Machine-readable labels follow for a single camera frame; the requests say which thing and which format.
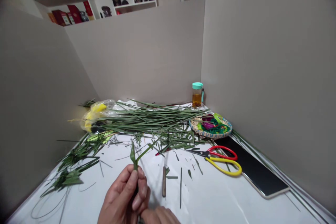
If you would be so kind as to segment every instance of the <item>red scissors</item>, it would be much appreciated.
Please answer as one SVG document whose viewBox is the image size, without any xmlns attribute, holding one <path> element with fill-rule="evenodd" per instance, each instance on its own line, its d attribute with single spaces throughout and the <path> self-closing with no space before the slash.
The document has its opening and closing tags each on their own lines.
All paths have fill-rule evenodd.
<svg viewBox="0 0 336 224">
<path fill-rule="evenodd" d="M 233 155 L 233 157 L 229 157 L 229 156 L 224 156 L 224 155 L 221 155 L 221 154 L 219 154 L 219 153 L 217 153 L 217 152 L 213 152 L 212 150 L 216 150 L 216 149 L 224 149 L 224 150 L 227 150 L 228 152 L 230 152 L 232 155 Z M 233 151 L 233 150 L 231 150 L 231 149 L 229 149 L 229 148 L 227 148 L 227 147 L 225 147 L 225 146 L 221 146 L 221 145 L 215 145 L 215 146 L 212 146 L 212 147 L 210 147 L 206 152 L 203 152 L 203 151 L 194 151 L 194 150 L 191 150 L 192 152 L 194 152 L 194 153 L 196 153 L 196 154 L 203 154 L 203 155 L 214 155 L 214 156 L 218 156 L 218 157 L 220 157 L 220 158 L 223 158 L 223 159 L 229 159 L 229 160 L 233 160 L 233 161 L 236 161 L 237 159 L 238 159 L 238 156 L 237 156 L 237 154 Z"/>
<path fill-rule="evenodd" d="M 224 150 L 227 150 L 232 155 L 234 155 L 234 157 L 228 157 L 228 156 L 224 156 L 224 155 L 218 154 L 217 152 L 213 152 L 212 150 L 215 150 L 215 149 L 224 149 Z M 213 166 L 215 166 L 218 170 L 220 170 L 224 174 L 227 174 L 227 175 L 230 175 L 230 176 L 239 176 L 242 173 L 242 167 L 240 166 L 240 164 L 238 164 L 236 162 L 236 160 L 238 159 L 237 154 L 234 153 L 234 151 L 232 151 L 229 148 L 226 148 L 224 146 L 220 146 L 220 145 L 212 146 L 207 151 L 197 151 L 197 150 L 193 150 L 193 149 L 186 150 L 186 151 L 189 151 L 189 152 L 191 152 L 193 154 L 197 154 L 197 155 L 200 155 L 200 156 L 204 157 L 206 161 L 208 161 L 210 164 L 212 164 Z M 236 171 L 236 172 L 225 171 L 221 167 L 219 167 L 217 164 L 215 164 L 215 162 L 234 164 L 235 166 L 237 166 L 238 171 Z"/>
</svg>

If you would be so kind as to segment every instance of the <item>gray wall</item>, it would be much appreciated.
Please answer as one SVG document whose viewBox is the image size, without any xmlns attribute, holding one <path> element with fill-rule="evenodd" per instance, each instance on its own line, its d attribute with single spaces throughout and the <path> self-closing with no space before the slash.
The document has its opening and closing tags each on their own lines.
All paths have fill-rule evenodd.
<svg viewBox="0 0 336 224">
<path fill-rule="evenodd" d="M 85 109 L 98 97 L 65 29 L 0 6 L 2 214 L 10 214 L 79 140 Z"/>
<path fill-rule="evenodd" d="M 336 214 L 336 1 L 206 0 L 206 105 Z"/>
<path fill-rule="evenodd" d="M 204 0 L 66 27 L 101 99 L 191 100 L 201 80 Z"/>
</svg>

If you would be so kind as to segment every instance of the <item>scissors handle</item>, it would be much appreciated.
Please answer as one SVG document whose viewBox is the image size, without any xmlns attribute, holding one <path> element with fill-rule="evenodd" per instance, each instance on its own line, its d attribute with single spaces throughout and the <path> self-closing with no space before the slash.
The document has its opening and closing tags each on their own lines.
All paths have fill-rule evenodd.
<svg viewBox="0 0 336 224">
<path fill-rule="evenodd" d="M 210 164 L 212 164 L 213 166 L 215 166 L 218 170 L 220 170 L 221 172 L 223 172 L 226 175 L 239 176 L 242 173 L 242 167 L 236 161 L 228 160 L 228 159 L 223 159 L 223 158 L 218 158 L 218 157 L 206 157 L 205 160 L 207 160 Z M 235 166 L 238 167 L 238 171 L 236 171 L 236 172 L 225 171 L 222 168 L 220 168 L 214 161 L 221 162 L 221 163 L 231 163 L 231 164 L 234 164 Z"/>
<path fill-rule="evenodd" d="M 225 150 L 229 151 L 232 155 L 234 155 L 234 157 L 228 157 L 228 156 L 218 154 L 217 152 L 213 152 L 212 150 L 215 150 L 215 149 L 225 149 Z M 233 150 L 231 150 L 231 149 L 229 149 L 225 146 L 215 145 L 215 146 L 212 146 L 207 151 L 209 151 L 210 155 L 215 155 L 215 156 L 218 156 L 218 157 L 223 158 L 223 159 L 229 159 L 229 160 L 234 160 L 234 161 L 236 161 L 238 159 L 237 154 Z"/>
</svg>

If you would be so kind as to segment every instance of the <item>teal bottle cap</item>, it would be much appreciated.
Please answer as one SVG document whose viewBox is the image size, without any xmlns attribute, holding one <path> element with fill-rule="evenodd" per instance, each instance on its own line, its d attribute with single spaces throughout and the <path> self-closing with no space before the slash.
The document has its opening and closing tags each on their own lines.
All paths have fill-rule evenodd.
<svg viewBox="0 0 336 224">
<path fill-rule="evenodd" d="M 203 88 L 203 84 L 201 83 L 201 82 L 194 82 L 193 84 L 192 84 L 192 88 L 193 89 L 202 89 Z"/>
</svg>

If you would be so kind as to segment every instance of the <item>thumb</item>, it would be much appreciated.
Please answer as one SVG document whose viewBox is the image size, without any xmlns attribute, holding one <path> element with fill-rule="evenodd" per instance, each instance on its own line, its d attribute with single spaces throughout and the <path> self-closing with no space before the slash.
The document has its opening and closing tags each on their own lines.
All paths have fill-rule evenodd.
<svg viewBox="0 0 336 224">
<path fill-rule="evenodd" d="M 127 181 L 125 188 L 118 197 L 120 207 L 122 208 L 127 207 L 129 201 L 133 197 L 135 189 L 137 188 L 137 184 L 138 184 L 138 172 L 136 170 L 133 170 L 130 178 Z"/>
</svg>

